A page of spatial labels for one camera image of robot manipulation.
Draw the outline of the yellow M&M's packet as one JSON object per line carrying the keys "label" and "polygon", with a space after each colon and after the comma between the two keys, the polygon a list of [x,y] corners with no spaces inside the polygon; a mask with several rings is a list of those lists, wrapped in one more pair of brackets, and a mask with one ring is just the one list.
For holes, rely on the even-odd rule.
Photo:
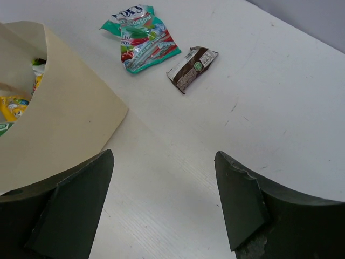
{"label": "yellow M&M's packet", "polygon": [[1,83],[1,91],[8,92],[7,96],[1,96],[1,113],[7,122],[16,121],[27,109],[32,96],[43,78],[43,74],[35,77],[33,90],[28,93],[6,83]]}

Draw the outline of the beige paper bag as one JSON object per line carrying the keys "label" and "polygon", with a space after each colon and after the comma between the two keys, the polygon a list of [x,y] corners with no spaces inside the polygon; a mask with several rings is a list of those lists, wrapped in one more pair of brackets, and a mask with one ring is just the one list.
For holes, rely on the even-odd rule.
{"label": "beige paper bag", "polygon": [[26,97],[1,136],[1,192],[65,171],[98,154],[126,104],[47,26],[1,24],[1,95]]}

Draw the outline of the teal Fox's candy bag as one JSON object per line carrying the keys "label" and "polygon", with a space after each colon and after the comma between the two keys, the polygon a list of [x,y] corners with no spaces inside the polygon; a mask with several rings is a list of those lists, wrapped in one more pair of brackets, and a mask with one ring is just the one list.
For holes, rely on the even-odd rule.
{"label": "teal Fox's candy bag", "polygon": [[181,53],[150,5],[135,5],[113,14],[100,29],[120,38],[121,62],[132,74]]}

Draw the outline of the yellow green snack packet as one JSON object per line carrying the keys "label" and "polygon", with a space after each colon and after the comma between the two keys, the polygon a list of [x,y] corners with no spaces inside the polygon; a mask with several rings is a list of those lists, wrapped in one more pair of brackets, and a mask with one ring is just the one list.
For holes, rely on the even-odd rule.
{"label": "yellow green snack packet", "polygon": [[[41,58],[34,59],[32,61],[31,66],[32,66],[33,74],[34,74],[35,77],[38,76],[38,75],[41,75],[41,74],[44,75],[45,66],[46,66],[46,60],[45,59],[41,59]],[[5,134],[13,126],[13,124],[15,122],[16,121],[7,122],[6,119],[5,119],[5,122],[1,122],[1,135]]]}

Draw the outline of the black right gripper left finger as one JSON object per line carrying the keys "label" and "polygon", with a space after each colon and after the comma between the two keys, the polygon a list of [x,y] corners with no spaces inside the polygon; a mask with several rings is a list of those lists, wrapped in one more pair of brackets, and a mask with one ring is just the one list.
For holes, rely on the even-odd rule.
{"label": "black right gripper left finger", "polygon": [[1,258],[89,258],[113,174],[107,149],[1,195]]}

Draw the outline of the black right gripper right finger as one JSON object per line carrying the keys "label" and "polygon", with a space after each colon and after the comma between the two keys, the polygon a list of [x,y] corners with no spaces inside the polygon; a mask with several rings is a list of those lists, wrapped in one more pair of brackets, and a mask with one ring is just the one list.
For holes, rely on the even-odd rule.
{"label": "black right gripper right finger", "polygon": [[344,203],[276,183],[219,151],[215,171],[236,258],[344,258]]}

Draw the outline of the brown chocolate bar wrapper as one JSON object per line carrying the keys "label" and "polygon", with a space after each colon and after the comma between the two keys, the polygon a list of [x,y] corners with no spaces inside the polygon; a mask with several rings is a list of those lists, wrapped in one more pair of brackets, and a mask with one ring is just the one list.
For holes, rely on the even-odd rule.
{"label": "brown chocolate bar wrapper", "polygon": [[185,94],[189,85],[210,67],[218,55],[218,52],[205,47],[191,47],[184,59],[167,72],[167,76]]}

